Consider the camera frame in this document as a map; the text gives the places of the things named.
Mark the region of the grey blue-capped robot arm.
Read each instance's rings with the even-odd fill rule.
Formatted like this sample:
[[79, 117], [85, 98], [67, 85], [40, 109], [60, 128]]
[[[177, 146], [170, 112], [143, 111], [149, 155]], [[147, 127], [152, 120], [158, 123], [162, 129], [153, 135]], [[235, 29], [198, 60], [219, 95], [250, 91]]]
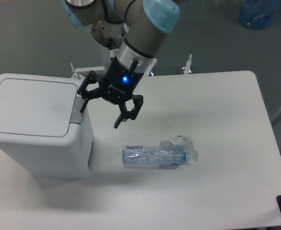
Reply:
[[83, 112], [92, 99], [103, 98], [119, 106], [120, 115], [114, 123], [135, 120], [143, 96], [134, 95], [145, 71], [164, 40], [172, 32], [180, 16], [176, 0], [64, 0], [62, 5], [77, 28], [105, 20], [111, 25], [125, 23], [129, 30], [123, 35], [117, 54], [104, 76], [89, 71], [77, 93], [85, 100]]

